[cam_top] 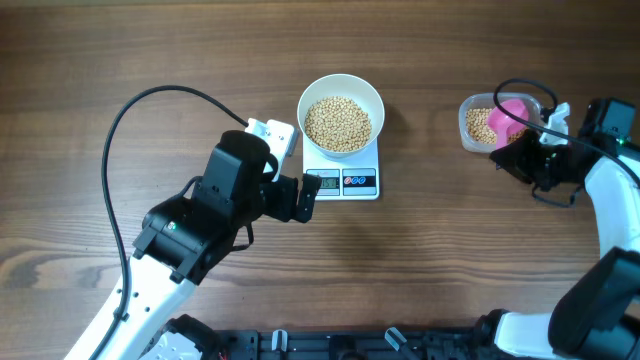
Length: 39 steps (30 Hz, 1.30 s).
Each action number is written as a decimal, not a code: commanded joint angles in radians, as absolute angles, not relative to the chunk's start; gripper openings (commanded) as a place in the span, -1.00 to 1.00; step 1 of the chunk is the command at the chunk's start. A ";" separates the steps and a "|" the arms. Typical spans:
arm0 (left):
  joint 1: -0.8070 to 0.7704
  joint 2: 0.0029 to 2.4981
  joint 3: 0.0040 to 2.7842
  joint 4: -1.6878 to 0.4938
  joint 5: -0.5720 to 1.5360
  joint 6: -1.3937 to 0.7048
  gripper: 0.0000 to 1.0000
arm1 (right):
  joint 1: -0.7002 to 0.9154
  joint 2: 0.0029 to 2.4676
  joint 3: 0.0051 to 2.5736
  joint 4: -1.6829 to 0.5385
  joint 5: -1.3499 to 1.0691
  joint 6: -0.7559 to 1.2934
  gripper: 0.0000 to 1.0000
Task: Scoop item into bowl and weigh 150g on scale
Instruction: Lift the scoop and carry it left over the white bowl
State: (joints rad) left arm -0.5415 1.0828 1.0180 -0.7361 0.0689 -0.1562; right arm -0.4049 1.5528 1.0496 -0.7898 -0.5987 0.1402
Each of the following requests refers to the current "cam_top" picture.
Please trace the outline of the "pink plastic scoop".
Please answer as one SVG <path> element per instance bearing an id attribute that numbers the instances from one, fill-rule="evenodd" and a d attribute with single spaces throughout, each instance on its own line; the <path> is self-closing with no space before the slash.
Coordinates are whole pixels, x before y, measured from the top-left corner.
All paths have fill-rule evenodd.
<path id="1" fill-rule="evenodd" d="M 511 114 L 527 122 L 529 111 L 521 99 L 509 99 L 501 103 L 501 106 Z M 509 137 L 519 133 L 525 125 L 509 117 L 500 108 L 494 108 L 487 118 L 488 127 L 496 135 L 496 148 L 500 149 L 508 144 Z"/>

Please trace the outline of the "white bowl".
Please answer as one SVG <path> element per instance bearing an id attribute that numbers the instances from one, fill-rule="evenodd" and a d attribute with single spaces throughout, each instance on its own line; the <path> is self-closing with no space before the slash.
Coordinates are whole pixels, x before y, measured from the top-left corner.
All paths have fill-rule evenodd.
<path id="1" fill-rule="evenodd" d="M 343 96 L 354 100 L 365 112 L 369 114 L 372 124 L 372 133 L 368 143 L 359 150 L 338 153 L 326 150 L 311 141 L 304 130 L 304 122 L 307 111 L 312 104 L 325 97 Z M 367 81 L 350 74 L 331 74 L 324 76 L 309 85 L 302 93 L 297 106 L 297 119 L 306 140 L 311 141 L 315 148 L 331 158 L 343 158 L 354 155 L 377 140 L 384 122 L 386 110 L 379 92 Z"/>

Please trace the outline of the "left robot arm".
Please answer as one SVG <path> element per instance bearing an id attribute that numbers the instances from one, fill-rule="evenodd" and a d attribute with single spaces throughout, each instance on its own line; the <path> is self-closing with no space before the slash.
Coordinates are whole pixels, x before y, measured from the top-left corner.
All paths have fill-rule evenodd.
<path id="1" fill-rule="evenodd" d="M 320 179 L 279 171 L 296 136 L 231 130 L 214 147 L 203 175 L 144 217 L 134 251 L 70 359 L 139 359 L 207 273 L 240 250 L 240 229 L 263 215 L 310 220 Z"/>

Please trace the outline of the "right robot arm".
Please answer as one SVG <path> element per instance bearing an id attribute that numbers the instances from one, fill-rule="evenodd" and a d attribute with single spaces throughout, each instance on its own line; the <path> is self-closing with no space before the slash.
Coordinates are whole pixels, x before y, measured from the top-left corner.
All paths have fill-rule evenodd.
<path id="1" fill-rule="evenodd" d="M 494 310 L 481 317 L 474 345 L 492 354 L 539 359 L 636 359 L 639 321 L 627 308 L 639 299 L 639 148 L 628 140 L 633 105 L 595 99 L 576 138 L 545 141 L 535 127 L 490 158 L 534 189 L 574 183 L 591 199 L 599 261 L 549 314 Z"/>

